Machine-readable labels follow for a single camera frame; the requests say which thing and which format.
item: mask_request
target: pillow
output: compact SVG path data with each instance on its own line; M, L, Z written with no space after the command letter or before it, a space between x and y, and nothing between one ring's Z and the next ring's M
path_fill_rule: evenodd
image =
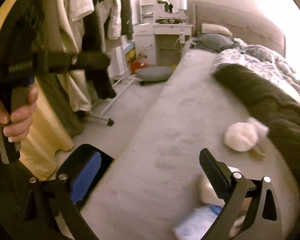
M234 41L230 37L216 33L207 33L193 38L190 48L205 49L219 53L225 49L232 49L233 47L237 47L237 45L234 45Z
M217 34L222 34L225 36L232 36L232 32L229 31L228 28L217 25L217 24L209 24L209 23L203 23L201 25L201 33L217 33Z
M172 73L173 69L170 67L147 67L137 69L134 74L142 81L165 81Z

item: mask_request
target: grey pillow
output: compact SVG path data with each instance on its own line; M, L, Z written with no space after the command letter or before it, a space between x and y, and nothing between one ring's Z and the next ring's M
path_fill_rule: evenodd
M225 49L232 48L234 41L222 34L207 33L194 38L194 49L209 49L215 52L221 52Z
M142 81L165 81L169 79L173 71L170 67L147 67L137 69L134 74Z

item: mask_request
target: wheel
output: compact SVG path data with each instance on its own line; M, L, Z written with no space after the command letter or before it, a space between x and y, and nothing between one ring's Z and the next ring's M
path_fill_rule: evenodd
M114 121L111 118L109 118L108 126L113 126L113 125L114 125Z

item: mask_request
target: vanity table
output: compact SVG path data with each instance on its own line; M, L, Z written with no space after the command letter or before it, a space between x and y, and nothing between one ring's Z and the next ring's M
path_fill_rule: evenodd
M141 24L134 25L138 61L155 66L179 63L184 43L192 35L186 9L186 0L140 0Z

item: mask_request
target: white pillow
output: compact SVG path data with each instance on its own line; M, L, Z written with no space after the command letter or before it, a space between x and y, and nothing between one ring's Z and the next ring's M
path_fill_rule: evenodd
M232 36L232 32L229 31L228 28L217 25L217 24L209 24L209 23L203 23L201 25L201 33L217 33L217 34L222 34L225 36Z

